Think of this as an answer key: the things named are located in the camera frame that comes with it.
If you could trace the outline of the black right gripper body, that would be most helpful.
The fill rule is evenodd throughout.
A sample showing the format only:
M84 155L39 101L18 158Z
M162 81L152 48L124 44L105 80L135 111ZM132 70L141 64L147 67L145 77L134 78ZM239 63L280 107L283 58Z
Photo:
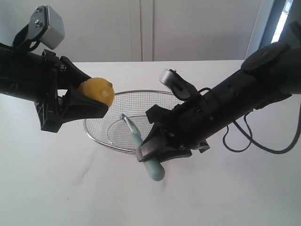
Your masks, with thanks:
M172 110L154 105L146 115L152 125L156 123L162 128L172 147L197 150L226 126L226 96L199 94Z

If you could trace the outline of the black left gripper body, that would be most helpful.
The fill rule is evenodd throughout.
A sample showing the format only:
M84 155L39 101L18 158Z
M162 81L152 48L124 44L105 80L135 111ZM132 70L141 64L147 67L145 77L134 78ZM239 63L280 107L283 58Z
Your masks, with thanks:
M42 131L57 133L62 126L62 104L58 96L59 75L67 70L66 63L50 50L43 50L34 68L37 86L35 108Z

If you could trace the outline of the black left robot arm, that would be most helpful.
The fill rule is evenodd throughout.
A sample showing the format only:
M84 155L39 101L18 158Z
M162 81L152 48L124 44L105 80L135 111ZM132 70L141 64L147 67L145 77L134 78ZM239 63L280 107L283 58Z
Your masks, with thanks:
M102 118L109 108L76 89L90 76L67 57L0 46L1 94L33 101L42 131L57 133L64 123Z

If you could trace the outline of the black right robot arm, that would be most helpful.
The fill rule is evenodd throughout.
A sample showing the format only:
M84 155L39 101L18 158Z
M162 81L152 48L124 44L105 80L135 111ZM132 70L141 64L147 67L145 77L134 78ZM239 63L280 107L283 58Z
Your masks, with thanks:
M146 115L152 129L136 150L139 162L189 157L205 140L238 118L301 92L301 48L271 43L251 54L241 68L214 88L196 89L176 71L160 82L181 103L168 110L154 105Z

